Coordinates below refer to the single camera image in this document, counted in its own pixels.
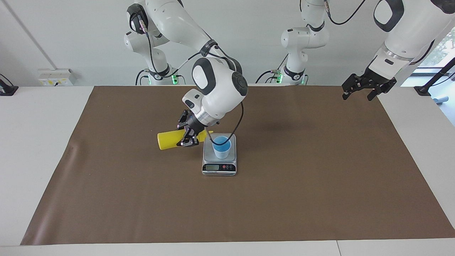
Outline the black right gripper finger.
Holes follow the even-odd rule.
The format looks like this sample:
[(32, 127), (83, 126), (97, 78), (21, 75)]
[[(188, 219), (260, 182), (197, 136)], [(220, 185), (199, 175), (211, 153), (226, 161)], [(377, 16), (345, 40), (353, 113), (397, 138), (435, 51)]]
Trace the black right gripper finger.
[(177, 147), (193, 147), (199, 144), (198, 133), (192, 128), (177, 130), (180, 140), (177, 141)]
[(190, 110), (184, 109), (182, 112), (182, 115), (180, 116), (178, 123), (177, 123), (177, 129), (184, 129), (184, 127), (187, 125), (187, 120), (190, 116)]

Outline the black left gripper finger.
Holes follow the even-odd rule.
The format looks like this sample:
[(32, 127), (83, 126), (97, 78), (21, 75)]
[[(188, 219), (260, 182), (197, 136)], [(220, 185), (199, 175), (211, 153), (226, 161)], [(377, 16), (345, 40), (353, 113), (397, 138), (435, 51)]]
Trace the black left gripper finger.
[(387, 94), (393, 86), (397, 83), (395, 78), (385, 82), (384, 84), (379, 84), (377, 82), (371, 81), (369, 83), (369, 87), (372, 91), (368, 94), (367, 99), (368, 101), (372, 101), (375, 97), (380, 94)]
[(365, 88), (366, 83), (367, 79), (364, 76), (357, 76), (356, 74), (351, 74), (342, 84), (343, 100), (347, 100), (352, 93), (363, 90)]

